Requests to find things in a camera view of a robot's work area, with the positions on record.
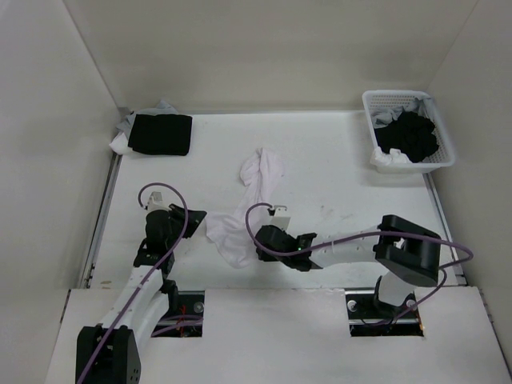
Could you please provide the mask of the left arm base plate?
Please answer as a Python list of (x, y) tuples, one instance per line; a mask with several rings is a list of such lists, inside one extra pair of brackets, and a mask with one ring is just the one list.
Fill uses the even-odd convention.
[(200, 338), (205, 312), (203, 291), (180, 293), (158, 321), (153, 338)]

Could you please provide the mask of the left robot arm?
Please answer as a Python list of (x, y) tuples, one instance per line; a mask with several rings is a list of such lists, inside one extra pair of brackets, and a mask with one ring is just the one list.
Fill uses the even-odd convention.
[(177, 284), (168, 279), (175, 245), (193, 236), (205, 216), (205, 211), (175, 204), (148, 205), (146, 235), (127, 284), (99, 324), (78, 333), (76, 383), (140, 382), (142, 348), (160, 319), (172, 318), (179, 310)]

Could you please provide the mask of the light pink tank top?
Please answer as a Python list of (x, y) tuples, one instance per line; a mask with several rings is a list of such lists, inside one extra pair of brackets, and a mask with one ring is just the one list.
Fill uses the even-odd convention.
[(254, 204), (270, 200), (284, 174), (284, 163), (279, 155), (266, 148), (256, 149), (241, 165), (239, 178), (245, 192), (234, 212), (206, 216), (206, 236), (229, 266), (241, 269), (257, 260), (245, 215)]

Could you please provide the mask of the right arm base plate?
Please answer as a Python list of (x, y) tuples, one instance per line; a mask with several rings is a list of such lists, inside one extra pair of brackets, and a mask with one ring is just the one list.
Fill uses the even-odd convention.
[(414, 293), (400, 306), (380, 302), (369, 290), (347, 291), (345, 297), (352, 337), (424, 336)]

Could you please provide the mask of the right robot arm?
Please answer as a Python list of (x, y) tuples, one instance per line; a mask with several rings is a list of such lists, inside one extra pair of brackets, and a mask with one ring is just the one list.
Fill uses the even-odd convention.
[(441, 246), (431, 239), (440, 236), (420, 225), (388, 214), (369, 232), (395, 232), (395, 236), (360, 236), (347, 242), (321, 237), (316, 233), (296, 238), (282, 228), (262, 226), (254, 236), (258, 259), (281, 262), (293, 270), (310, 272), (353, 263), (378, 263), (387, 269), (380, 276), (371, 296), (373, 311), (392, 315), (409, 300), (417, 287), (436, 287)]

